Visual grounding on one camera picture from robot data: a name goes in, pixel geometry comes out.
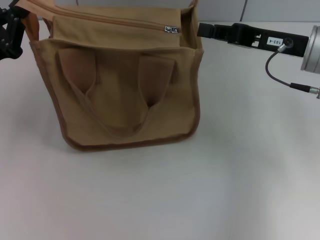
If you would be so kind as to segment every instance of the canvas tote bag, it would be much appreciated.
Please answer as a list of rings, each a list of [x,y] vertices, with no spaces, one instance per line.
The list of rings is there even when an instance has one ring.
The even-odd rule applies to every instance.
[[[63,138],[98,151],[184,140],[200,119],[197,1],[188,8],[20,0]],[[50,36],[39,40],[40,16]]]

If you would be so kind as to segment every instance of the zipper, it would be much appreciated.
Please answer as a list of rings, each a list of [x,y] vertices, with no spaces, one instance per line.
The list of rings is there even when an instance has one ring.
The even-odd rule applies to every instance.
[[[178,34],[178,28],[175,26],[164,26],[159,23],[147,23],[143,21],[138,22],[126,22],[123,20],[120,20],[120,18],[114,18],[114,19],[108,19],[106,16],[95,16],[89,13],[78,13],[78,12],[73,12],[70,10],[59,10],[58,8],[53,8],[50,6],[47,6],[41,2],[38,2],[37,0],[27,0],[31,2],[34,5],[37,5],[38,7],[45,9],[51,13],[61,15],[61,16],[66,16],[66,17],[71,17],[71,18],[77,18],[77,19],[83,19],[83,20],[89,20],[89,21],[95,21],[95,22],[100,22],[100,23],[106,23],[106,24],[114,24],[114,25],[122,25],[122,26],[127,26],[127,27],[135,27],[135,28],[143,28],[143,29],[150,29],[150,30],[156,30],[156,31],[161,31],[165,33],[171,33],[171,34]]]

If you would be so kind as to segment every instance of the metal zipper pull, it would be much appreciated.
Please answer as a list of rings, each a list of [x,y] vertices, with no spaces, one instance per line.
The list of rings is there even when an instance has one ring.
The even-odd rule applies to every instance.
[[[178,34],[178,28],[175,26],[165,26],[164,31],[171,34]]]

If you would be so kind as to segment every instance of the black cable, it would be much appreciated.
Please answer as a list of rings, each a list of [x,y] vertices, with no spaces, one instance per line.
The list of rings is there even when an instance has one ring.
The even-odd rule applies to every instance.
[[[277,81],[278,83],[281,83],[283,85],[286,85],[287,87],[289,88],[292,88],[292,89],[297,89],[297,90],[300,90],[300,91],[303,91],[303,92],[307,92],[307,93],[310,93],[311,89],[317,89],[319,91],[319,88],[315,88],[315,87],[311,87],[311,86],[308,86],[308,85],[303,85],[303,84],[298,84],[298,83],[287,83],[285,81],[281,81],[280,79],[272,76],[272,74],[269,72],[269,63],[271,61],[271,59],[273,59],[275,57],[275,55],[277,55],[279,53],[279,51],[275,51],[269,58],[268,60],[266,61],[265,63],[265,71],[266,73],[268,74],[268,76],[270,78],[272,78],[273,80]]]
[[[266,71],[266,73],[269,75],[269,77],[272,78],[273,80],[275,80],[275,81],[277,81],[278,83],[281,83],[281,84],[283,84],[283,85],[286,85],[287,87],[290,87],[290,84],[289,84],[289,83],[287,83],[287,82],[285,82],[285,81],[281,81],[280,79],[272,76],[272,74],[269,72],[269,63],[270,63],[271,59],[273,59],[274,56],[277,55],[278,53],[279,53],[279,51],[275,51],[275,52],[269,57],[269,59],[266,61],[266,63],[265,63],[265,71]]]

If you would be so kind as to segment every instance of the bag strap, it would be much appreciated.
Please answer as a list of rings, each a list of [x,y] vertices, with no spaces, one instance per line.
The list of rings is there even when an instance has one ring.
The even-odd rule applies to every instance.
[[[39,41],[39,20],[37,15],[30,12],[27,17],[21,19],[25,26],[25,32],[30,41]]]
[[[199,0],[192,0],[192,2],[190,2],[189,7],[194,7],[196,8],[198,5]]]
[[[152,112],[164,98],[172,78],[175,61],[169,58],[143,55],[139,59],[138,90],[144,107],[137,115],[142,121],[135,126],[113,127],[107,124],[91,102],[99,74],[97,73],[96,54],[93,50],[83,48],[60,49],[59,59],[63,74],[70,84],[82,107],[110,135],[119,138],[133,137],[147,125]]]
[[[54,16],[56,15],[54,12],[51,12],[48,9],[55,9],[56,4],[55,0],[36,0],[41,6],[40,7],[29,0],[19,0],[15,6],[28,10],[31,13],[36,14],[44,19],[52,21]]]

